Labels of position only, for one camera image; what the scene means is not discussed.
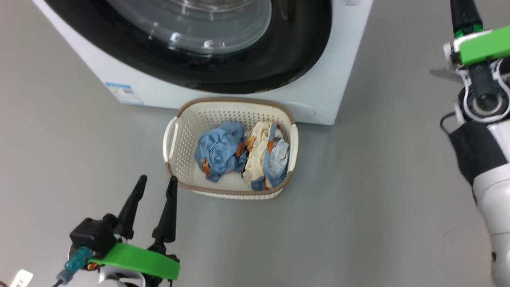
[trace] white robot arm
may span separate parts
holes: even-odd
[[[482,214],[492,243],[492,277],[497,287],[510,286],[510,60],[487,65],[495,94],[477,98],[470,74],[458,69],[464,89],[455,113],[441,120],[457,155],[461,173],[473,187],[473,198]],[[448,132],[443,121],[455,116],[461,126]]]

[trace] washing machine door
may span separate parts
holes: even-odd
[[[330,0],[45,0],[84,38],[146,74],[218,93],[282,87],[318,61]]]

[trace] beige cloth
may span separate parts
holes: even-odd
[[[259,122],[251,131],[245,134],[249,155],[242,175],[244,182],[249,186],[251,186],[252,181],[264,177],[264,156],[266,155],[272,124],[273,122]],[[277,128],[274,137],[283,138],[282,131]],[[266,184],[268,188],[272,188],[268,180],[266,180]]]

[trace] basket handle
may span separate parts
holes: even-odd
[[[168,162],[172,159],[173,151],[175,150],[175,140],[177,139],[177,130],[179,129],[179,124],[177,123],[178,117],[174,117],[166,127],[165,135],[163,136],[163,159],[165,162]],[[168,153],[168,140],[170,138],[170,133],[173,132],[172,146],[170,147],[170,153]]]
[[[289,153],[289,168],[287,173],[294,171],[296,167],[297,151],[299,148],[299,133],[297,132],[297,125],[293,124],[290,127],[290,153]]]

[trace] washing machine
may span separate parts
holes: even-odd
[[[332,125],[372,0],[34,0],[123,104],[279,102]]]

